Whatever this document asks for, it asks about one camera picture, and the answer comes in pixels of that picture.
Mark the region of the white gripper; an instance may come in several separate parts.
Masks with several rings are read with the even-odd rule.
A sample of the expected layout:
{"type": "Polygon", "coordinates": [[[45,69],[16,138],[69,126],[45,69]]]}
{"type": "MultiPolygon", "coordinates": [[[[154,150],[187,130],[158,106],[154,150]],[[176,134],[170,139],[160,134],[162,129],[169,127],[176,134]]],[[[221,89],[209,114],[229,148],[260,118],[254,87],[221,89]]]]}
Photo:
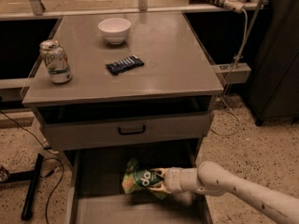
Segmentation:
{"type": "Polygon", "coordinates": [[[196,192],[200,187],[200,181],[196,168],[153,168],[150,169],[154,179],[164,179],[164,184],[157,187],[149,187],[149,190],[163,193],[196,192]]]}

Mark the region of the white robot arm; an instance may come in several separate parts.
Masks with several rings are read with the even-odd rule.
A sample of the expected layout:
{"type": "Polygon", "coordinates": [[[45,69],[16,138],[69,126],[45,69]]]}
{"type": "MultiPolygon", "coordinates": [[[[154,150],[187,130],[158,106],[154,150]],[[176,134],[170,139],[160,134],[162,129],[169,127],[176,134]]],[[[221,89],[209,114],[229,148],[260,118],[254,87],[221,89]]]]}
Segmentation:
{"type": "Polygon", "coordinates": [[[213,161],[195,168],[154,168],[163,182],[151,190],[166,193],[192,192],[220,196],[233,194],[277,224],[299,224],[299,200],[238,177],[213,161]]]}

